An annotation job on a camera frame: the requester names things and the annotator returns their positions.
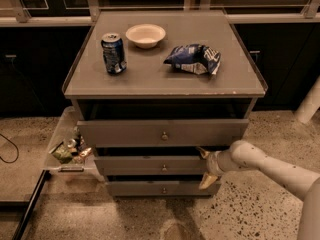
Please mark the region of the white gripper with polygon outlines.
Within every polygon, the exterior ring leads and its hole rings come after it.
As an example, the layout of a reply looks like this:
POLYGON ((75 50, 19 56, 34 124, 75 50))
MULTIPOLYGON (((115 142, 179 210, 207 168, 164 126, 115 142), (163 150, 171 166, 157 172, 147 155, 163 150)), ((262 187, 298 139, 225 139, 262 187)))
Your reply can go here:
POLYGON ((208 172, 203 174, 202 180, 199 184, 199 189, 205 190, 215 183, 218 180, 218 176, 222 176, 224 171, 218 164, 218 156, 220 151, 210 152, 202 147, 197 147, 197 150, 200 152, 201 157, 206 159, 208 172))

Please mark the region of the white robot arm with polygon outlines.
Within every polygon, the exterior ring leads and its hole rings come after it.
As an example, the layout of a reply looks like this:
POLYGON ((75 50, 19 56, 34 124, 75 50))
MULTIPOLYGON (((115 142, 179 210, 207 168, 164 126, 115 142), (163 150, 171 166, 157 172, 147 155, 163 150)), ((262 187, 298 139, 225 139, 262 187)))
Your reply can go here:
POLYGON ((303 202, 297 240, 320 240, 320 174, 268 156, 253 144, 238 140, 223 151, 198 147, 206 161, 199 189, 231 171, 257 170, 303 202))

